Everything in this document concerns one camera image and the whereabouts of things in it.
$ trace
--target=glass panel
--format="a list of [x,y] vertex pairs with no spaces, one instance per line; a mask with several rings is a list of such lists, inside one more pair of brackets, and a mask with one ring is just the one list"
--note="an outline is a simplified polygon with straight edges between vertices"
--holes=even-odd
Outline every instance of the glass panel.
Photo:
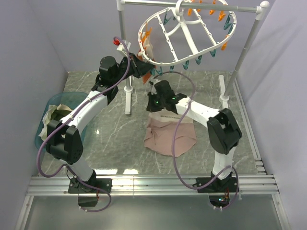
[[108,209],[85,213],[75,196],[35,197],[25,229],[281,230],[271,195],[242,198],[221,212],[205,195],[114,197]]

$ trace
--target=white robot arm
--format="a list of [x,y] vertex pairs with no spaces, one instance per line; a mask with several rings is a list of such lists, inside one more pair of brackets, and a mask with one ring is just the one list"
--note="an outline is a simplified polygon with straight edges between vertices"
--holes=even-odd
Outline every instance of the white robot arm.
[[[215,150],[212,174],[217,175],[226,166],[232,166],[233,155],[242,133],[229,109],[219,111],[193,101],[181,93],[175,95],[166,80],[154,80],[152,82],[152,91],[148,93],[148,96],[147,110],[150,112],[157,112],[165,108],[176,114],[183,115],[191,101],[190,109],[186,116],[201,123],[208,129],[210,143]],[[231,171],[232,168],[226,169],[218,176],[218,179],[227,178]]]

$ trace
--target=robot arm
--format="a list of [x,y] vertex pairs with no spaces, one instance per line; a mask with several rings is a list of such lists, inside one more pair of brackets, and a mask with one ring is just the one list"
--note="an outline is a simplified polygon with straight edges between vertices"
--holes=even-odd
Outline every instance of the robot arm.
[[[167,109],[176,114],[183,115],[189,106],[191,99],[181,93],[175,95],[168,81],[154,80],[152,91],[148,93],[149,102],[147,111],[157,112]],[[219,111],[198,102],[191,101],[190,109],[186,116],[201,123],[208,128],[209,139],[215,150],[215,160],[212,174],[217,175],[226,166],[232,165],[232,159],[239,139],[242,137],[241,130],[229,109]],[[231,175],[229,168],[221,173],[218,178],[224,180]]]
[[[137,59],[130,53],[130,68],[126,78],[133,75],[140,78],[149,72],[154,65],[145,63]],[[49,136],[60,125],[65,123],[72,115],[79,111],[81,105],[90,101],[84,106],[67,125],[57,132],[46,144],[46,150],[56,159],[66,163],[74,171],[74,173],[86,184],[96,186],[96,174],[94,170],[87,164],[82,157],[83,145],[80,138],[85,126],[104,109],[115,98],[118,88],[115,87],[107,93],[98,96],[91,101],[91,98],[100,92],[114,86],[124,75],[127,69],[127,57],[124,57],[120,63],[107,56],[101,59],[99,74],[96,77],[95,85],[93,86],[88,97],[70,114],[62,118],[60,121],[51,120],[47,126],[47,135]]]

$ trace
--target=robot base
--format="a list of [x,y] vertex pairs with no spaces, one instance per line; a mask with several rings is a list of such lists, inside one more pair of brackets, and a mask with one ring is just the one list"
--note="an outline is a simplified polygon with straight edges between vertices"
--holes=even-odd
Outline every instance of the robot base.
[[[193,187],[200,187],[206,183],[208,183],[212,177],[213,173],[211,173],[211,178],[196,178],[196,184]],[[197,190],[198,193],[219,193],[218,195],[209,195],[209,201],[214,207],[225,207],[229,205],[230,197],[229,193],[235,193],[237,190],[237,181],[235,177],[232,177],[232,173],[223,180],[216,179],[211,185],[206,188]]]
[[[108,193],[111,192],[112,187],[112,179],[104,178],[104,179],[95,179],[93,186],[97,188],[101,188]],[[86,193],[97,193],[97,190],[88,188],[81,184],[77,179],[72,178],[70,182],[70,186],[68,188],[68,193],[70,194],[86,194]],[[78,205],[80,207],[95,207],[98,203],[98,195],[97,196],[79,196],[78,197]]]

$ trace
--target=metal bar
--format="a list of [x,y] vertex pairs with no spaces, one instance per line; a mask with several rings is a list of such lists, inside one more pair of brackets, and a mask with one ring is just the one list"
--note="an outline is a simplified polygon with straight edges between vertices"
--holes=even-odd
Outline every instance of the metal bar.
[[[126,40],[124,11],[118,11],[118,15],[119,15],[120,37],[121,37],[121,39],[125,39]],[[126,79],[127,90],[131,89],[130,78],[131,77],[128,77]]]
[[[143,6],[162,6],[162,7],[175,7],[175,2],[167,1],[149,1],[149,0],[122,0],[122,4],[127,5],[143,5]],[[251,12],[256,13],[257,7],[241,7],[241,6],[229,6],[219,4],[207,4],[207,3],[194,3],[183,2],[180,7],[192,8],[192,9],[204,9],[204,10],[217,10],[217,11],[235,11],[235,12]]]
[[[224,81],[223,75],[219,75],[219,86],[220,86],[221,94],[224,94],[226,87],[225,87],[225,81]],[[225,108],[228,109],[228,102],[227,101],[221,101],[221,103],[222,103],[223,109],[225,109]]]
[[21,208],[15,230],[24,230],[25,224],[27,223],[27,219],[30,213],[33,199],[34,199],[33,196],[26,196],[24,198],[24,204]]
[[[196,183],[197,177],[209,175],[184,176],[188,184]],[[177,176],[131,176],[109,175],[98,178],[112,178],[112,196],[188,196],[198,194],[196,190],[186,188]],[[27,191],[28,196],[95,196],[93,194],[68,194],[69,179],[67,177],[32,177]],[[239,176],[242,194],[279,194],[276,181],[272,175]]]
[[248,38],[245,42],[245,45],[243,47],[243,50],[242,50],[241,55],[239,57],[239,60],[236,63],[236,67],[234,69],[234,72],[232,73],[231,78],[229,80],[229,83],[226,87],[225,93],[223,94],[224,97],[227,97],[229,95],[230,91],[232,90],[233,83],[235,82],[236,76],[237,76],[237,74],[240,70],[240,67],[241,67],[242,62],[243,62],[243,60],[244,60],[244,58],[245,58],[245,56],[248,52],[248,49],[249,49],[251,43],[253,42],[253,39],[254,39],[254,36],[256,34],[257,27],[258,27],[259,23],[260,23],[260,21],[255,19],[255,22],[254,22],[253,27],[251,28],[251,30],[249,32]]
[[274,194],[272,195],[273,202],[275,204],[277,216],[280,222],[280,225],[282,226],[282,230],[290,230],[290,223],[286,214],[286,211],[283,207],[283,203],[280,197],[280,194]]
[[254,136],[251,124],[249,122],[248,113],[246,111],[246,108],[245,108],[245,105],[244,105],[244,102],[243,102],[243,98],[242,98],[242,95],[241,95],[241,92],[240,92],[240,89],[239,89],[239,85],[238,85],[238,82],[237,82],[236,79],[235,79],[235,83],[234,83],[233,86],[234,86],[234,89],[235,89],[236,99],[237,99],[238,104],[239,104],[239,108],[240,108],[241,115],[242,115],[242,118],[243,118],[243,123],[244,123],[245,129],[246,129],[246,132],[248,134],[248,139],[249,139],[249,143],[250,143],[251,150],[253,152],[254,158],[255,158],[255,160],[261,160],[261,156],[260,156],[260,153],[259,153],[259,149],[258,149],[256,140],[255,140],[255,136]]
[[126,40],[124,11],[118,11],[118,15],[119,15],[120,37],[121,39]]

